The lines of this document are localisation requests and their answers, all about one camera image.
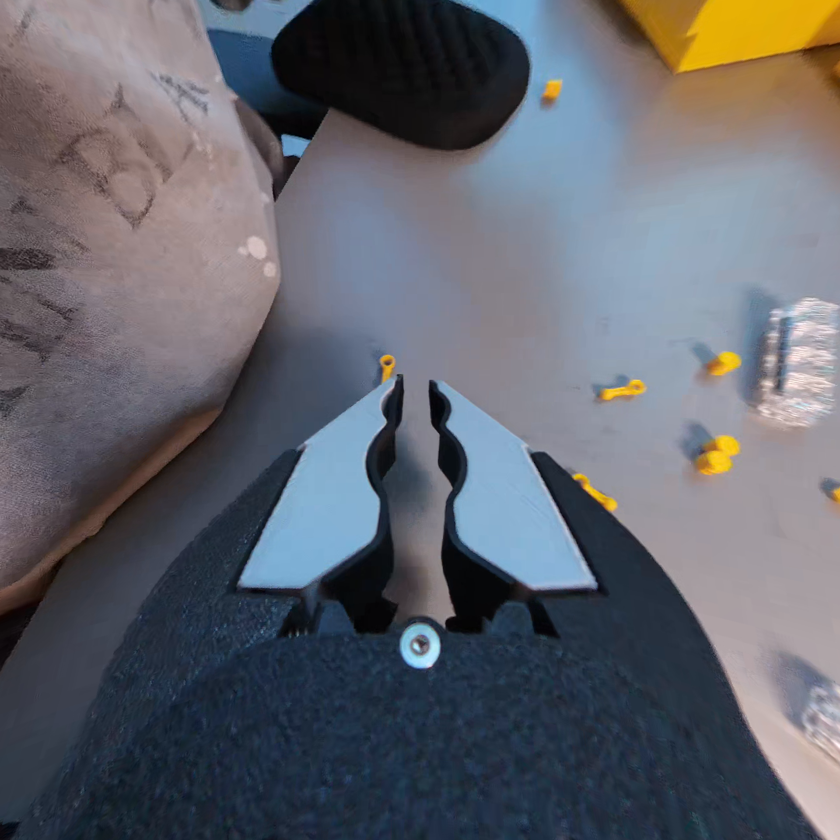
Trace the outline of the clear plastic building piece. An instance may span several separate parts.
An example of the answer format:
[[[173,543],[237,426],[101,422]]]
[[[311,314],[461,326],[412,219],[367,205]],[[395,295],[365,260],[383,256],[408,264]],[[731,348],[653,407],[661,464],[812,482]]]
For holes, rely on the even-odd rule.
[[[831,415],[838,379],[838,304],[814,297],[772,309],[759,342],[751,405],[778,429],[806,429]]]
[[[808,741],[839,764],[839,685],[814,686],[805,703],[801,724]]]

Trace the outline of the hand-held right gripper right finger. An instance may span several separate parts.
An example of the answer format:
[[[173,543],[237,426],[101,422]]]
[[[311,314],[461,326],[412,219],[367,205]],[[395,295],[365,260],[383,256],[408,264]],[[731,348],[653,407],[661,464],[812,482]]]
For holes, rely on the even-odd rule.
[[[437,465],[450,492],[441,560],[452,632],[479,634],[506,604],[553,634],[544,596],[592,595],[599,584],[520,437],[440,380],[428,384]]]

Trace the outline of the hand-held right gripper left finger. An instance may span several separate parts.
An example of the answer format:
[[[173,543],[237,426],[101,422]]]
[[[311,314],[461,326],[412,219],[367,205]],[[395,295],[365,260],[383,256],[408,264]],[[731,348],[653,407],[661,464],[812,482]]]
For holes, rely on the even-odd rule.
[[[298,600],[307,624],[328,602],[352,628],[382,633],[394,545],[384,478],[396,460],[404,383],[394,374],[287,452],[290,472],[238,577],[238,590]]]

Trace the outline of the grey desk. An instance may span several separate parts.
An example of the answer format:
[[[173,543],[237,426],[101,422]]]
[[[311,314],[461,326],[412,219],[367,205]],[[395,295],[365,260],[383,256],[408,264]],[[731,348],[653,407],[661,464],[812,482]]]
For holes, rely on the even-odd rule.
[[[772,309],[838,302],[834,52],[674,76],[616,3],[481,7],[528,46],[527,100],[464,154],[324,120],[278,198],[280,288],[224,413],[66,559],[2,669],[4,823],[57,770],[166,566],[391,353],[406,388],[385,483],[399,617],[450,612],[427,400],[443,380],[616,499],[782,781],[838,838],[838,766],[795,728],[810,687],[838,681],[838,505],[823,493],[838,405],[783,430],[747,392]],[[741,367],[706,375],[724,351]],[[597,399],[632,379],[645,394]],[[741,452],[703,476],[718,435]]]

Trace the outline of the yellow storage bin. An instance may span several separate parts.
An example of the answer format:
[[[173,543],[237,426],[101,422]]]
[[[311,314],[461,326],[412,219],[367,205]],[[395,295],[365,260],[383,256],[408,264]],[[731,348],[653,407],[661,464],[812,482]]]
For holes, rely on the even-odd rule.
[[[836,46],[838,1],[622,1],[675,74]]]

